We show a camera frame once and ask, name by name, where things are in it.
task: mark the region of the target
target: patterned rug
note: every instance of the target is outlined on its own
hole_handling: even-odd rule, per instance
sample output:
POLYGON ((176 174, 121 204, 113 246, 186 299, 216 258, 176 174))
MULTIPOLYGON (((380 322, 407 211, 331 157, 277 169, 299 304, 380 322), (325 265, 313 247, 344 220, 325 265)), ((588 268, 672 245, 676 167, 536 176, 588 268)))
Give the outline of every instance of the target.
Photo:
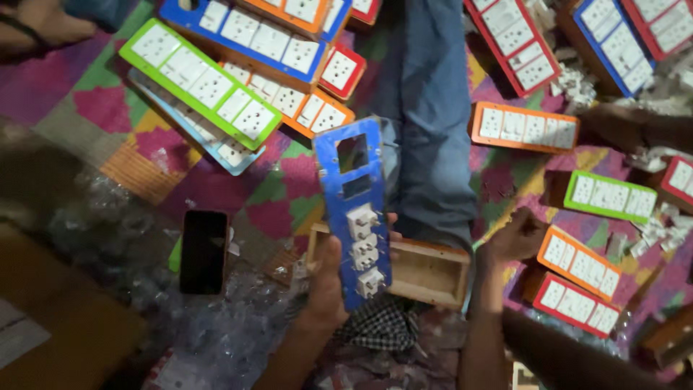
MULTIPOLYGON (((290 277, 286 266, 306 250, 310 226, 324 211, 308 142, 280 129, 267 141, 267 151, 239 177, 203 156, 124 81, 128 65, 116 52, 153 11, 150 2, 142 1, 114 35, 99 33, 43 59, 0 67, 0 115, 30 126, 176 221, 182 221, 192 207, 228 212, 243 257, 286 282, 290 277)), ((353 43, 353 35, 344 34, 342 41, 353 43)), ((460 64, 460 71, 468 74, 474 101, 562 110, 563 98, 552 97, 547 90, 528 99, 504 99, 502 88, 494 82, 502 83, 503 76, 483 42, 472 40, 468 45, 469 61, 466 67, 460 64)), ((359 46, 369 61, 368 70, 350 104, 362 117, 367 115, 365 102, 373 92, 365 86, 376 85, 371 80, 377 78, 387 40, 374 33, 359 46)), ((472 185, 479 194, 475 239, 483 241, 515 208, 527 205, 601 254, 612 232, 625 232, 635 240, 636 230, 630 223, 558 210, 541 202, 546 171, 584 169, 626 178, 628 170, 620 153, 583 146, 570 155, 552 157, 474 146, 469 163, 474 172, 472 185)), ((691 302, 693 287, 685 284, 685 276, 690 267, 687 253, 692 249, 689 239, 678 253, 654 248, 639 261, 630 256, 611 259, 624 270, 615 303, 625 304, 661 260, 669 266, 652 287, 636 321, 662 308, 691 302)), ((522 264, 507 269, 508 297, 523 269, 522 264)))

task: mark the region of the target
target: blue jeans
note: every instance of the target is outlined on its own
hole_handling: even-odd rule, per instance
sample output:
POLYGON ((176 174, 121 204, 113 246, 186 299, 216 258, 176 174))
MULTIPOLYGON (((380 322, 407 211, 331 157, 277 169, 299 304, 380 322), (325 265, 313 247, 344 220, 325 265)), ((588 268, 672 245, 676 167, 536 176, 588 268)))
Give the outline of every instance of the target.
POLYGON ((383 118, 389 207, 405 237, 471 251, 471 100, 461 0, 406 0, 371 110, 383 118))

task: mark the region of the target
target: open wooden box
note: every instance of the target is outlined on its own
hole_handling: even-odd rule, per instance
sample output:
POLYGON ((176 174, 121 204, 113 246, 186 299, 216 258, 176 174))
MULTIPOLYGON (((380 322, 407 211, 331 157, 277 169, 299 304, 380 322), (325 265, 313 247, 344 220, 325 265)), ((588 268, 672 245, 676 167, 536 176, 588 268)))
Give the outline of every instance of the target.
MULTIPOLYGON (((327 225, 313 225, 306 255, 309 271, 315 268, 313 257, 317 243, 329 233, 327 225)), ((462 307, 471 261, 467 252, 409 239, 393 242, 391 252, 399 257, 392 260, 389 293, 451 309, 462 307)))

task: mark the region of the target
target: hand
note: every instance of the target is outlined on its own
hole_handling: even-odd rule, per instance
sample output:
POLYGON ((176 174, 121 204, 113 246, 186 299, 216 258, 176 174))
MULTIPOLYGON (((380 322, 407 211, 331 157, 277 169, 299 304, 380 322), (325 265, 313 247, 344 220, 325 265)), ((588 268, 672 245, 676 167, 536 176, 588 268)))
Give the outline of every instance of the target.
POLYGON ((602 103, 580 116, 581 128, 629 154, 640 154, 647 147, 646 110, 602 103))
MULTIPOLYGON (((397 214, 389 213, 387 220, 390 228, 397 222, 397 214)), ((401 241, 402 234, 390 230, 390 242, 401 241)), ((396 253, 390 253, 396 259, 396 253)), ((342 281, 340 265, 342 263, 342 242, 335 236, 318 243, 315 251, 316 265, 311 270, 308 305, 302 315, 311 326, 336 330, 342 326, 349 314, 344 310, 342 298, 342 281)))
POLYGON ((0 12, 33 28, 51 46, 61 46, 90 38, 93 22, 65 13, 62 0, 21 0, 17 8, 3 6, 0 12))
POLYGON ((527 207, 515 211, 510 218, 510 222, 482 247, 492 262, 503 263, 536 256, 549 228, 548 223, 539 221, 527 207))

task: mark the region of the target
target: black phone screen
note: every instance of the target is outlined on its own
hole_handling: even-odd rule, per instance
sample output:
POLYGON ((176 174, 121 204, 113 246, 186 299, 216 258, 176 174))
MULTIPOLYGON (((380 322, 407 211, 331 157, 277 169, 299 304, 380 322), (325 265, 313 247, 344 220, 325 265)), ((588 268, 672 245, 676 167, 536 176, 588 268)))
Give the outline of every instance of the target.
POLYGON ((185 214, 180 264, 183 294, 219 294, 224 280, 227 216, 191 210, 185 214))

